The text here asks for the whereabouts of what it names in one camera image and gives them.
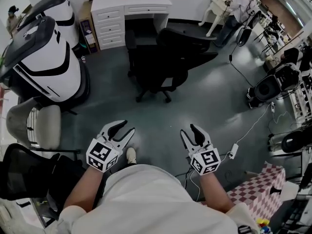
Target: checkered tablecloth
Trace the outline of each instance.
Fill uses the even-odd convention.
[[[253,177],[227,192],[234,204],[244,202],[249,206],[252,217],[270,219],[282,205],[280,195],[270,195],[272,186],[282,189],[285,183],[285,169],[267,162],[257,177]]]

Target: curved table leg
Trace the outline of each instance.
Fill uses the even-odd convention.
[[[207,37],[209,37],[209,36],[211,35],[211,33],[213,32],[213,30],[214,30],[215,27],[217,26],[218,22],[220,21],[220,19],[221,19],[221,16],[216,16],[216,17],[215,17],[215,20],[214,20],[214,22],[213,22],[213,24],[212,24],[210,30],[208,31],[208,33],[207,33],[207,35],[206,35]]]
[[[208,16],[208,13],[209,11],[211,11],[212,8],[211,8],[211,4],[209,5],[208,9],[206,9],[205,13],[204,13],[204,17],[203,17],[203,20],[198,24],[199,26],[203,26],[205,21],[206,21],[206,18]]]

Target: gray floor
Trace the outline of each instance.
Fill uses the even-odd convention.
[[[169,26],[185,28],[184,24],[171,23]],[[207,29],[194,25],[187,26],[187,29],[198,31],[203,36],[207,32]],[[233,64],[251,84],[256,85],[265,72],[263,61],[257,57],[263,46],[254,44],[254,37],[251,37],[249,44],[236,49]],[[234,46],[234,43],[227,45],[219,50],[216,59],[192,69],[187,81],[171,93],[172,102],[169,104],[164,103],[163,94],[147,94],[141,103],[136,103],[135,97],[140,88],[135,79],[127,77],[129,61],[125,47],[87,56],[91,76],[90,97],[74,109],[77,116],[62,115],[62,147],[81,149],[80,156],[85,161],[85,151],[102,126],[114,120],[126,119],[128,124],[118,136],[129,128],[136,128],[129,146],[137,150],[138,163],[158,166],[173,175],[186,172],[189,168],[185,159],[188,153],[179,131],[184,129],[192,134],[190,124],[205,129],[220,155],[226,154],[266,109],[263,106],[251,110],[246,104],[249,85],[228,61]],[[275,117],[286,110],[293,114],[290,102],[278,101]],[[239,142],[235,159],[226,159],[217,170],[216,175],[225,189],[230,190],[243,181],[245,170],[260,172],[264,161],[270,161],[267,141],[271,119],[269,108],[253,130]],[[293,119],[286,116],[279,125],[271,122],[271,128],[275,133],[287,131],[292,122]],[[193,198],[197,197],[194,185],[189,183],[187,190]]]

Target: drawer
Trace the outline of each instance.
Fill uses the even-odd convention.
[[[101,9],[92,12],[94,25],[124,20],[123,6]]]
[[[125,32],[125,21],[113,21],[95,26],[97,37]]]
[[[125,6],[125,15],[133,14],[148,14],[148,13],[168,13],[168,6],[154,6],[154,5],[130,5]]]
[[[110,36],[105,36],[105,37],[98,37],[98,44],[100,48],[114,45],[114,44],[119,44],[119,43],[124,43],[125,42],[125,33],[122,34],[114,34]]]

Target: white cube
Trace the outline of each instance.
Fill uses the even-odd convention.
[[[87,150],[86,157],[87,164],[104,173],[117,163],[119,152],[94,138]]]
[[[208,174],[216,171],[221,163],[217,148],[193,155],[191,166],[200,174]]]

